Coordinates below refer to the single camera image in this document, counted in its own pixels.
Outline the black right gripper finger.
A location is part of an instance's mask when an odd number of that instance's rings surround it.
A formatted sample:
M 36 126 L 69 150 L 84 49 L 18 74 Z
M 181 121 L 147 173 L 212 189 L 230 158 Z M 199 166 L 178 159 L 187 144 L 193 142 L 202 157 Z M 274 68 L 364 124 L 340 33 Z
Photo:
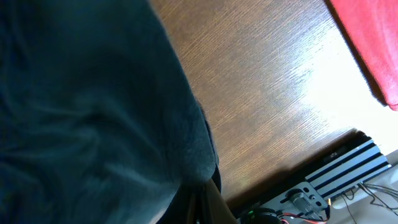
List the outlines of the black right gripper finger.
M 238 223 L 212 179 L 199 192 L 197 219 L 200 224 Z

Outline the dark green t-shirt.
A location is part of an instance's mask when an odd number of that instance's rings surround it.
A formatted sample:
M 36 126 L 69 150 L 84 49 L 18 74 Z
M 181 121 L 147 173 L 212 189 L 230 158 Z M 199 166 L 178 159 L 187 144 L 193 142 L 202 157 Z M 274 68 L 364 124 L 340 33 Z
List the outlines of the dark green t-shirt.
M 218 156 L 148 1 L 1 2 L 1 222 L 185 223 Z

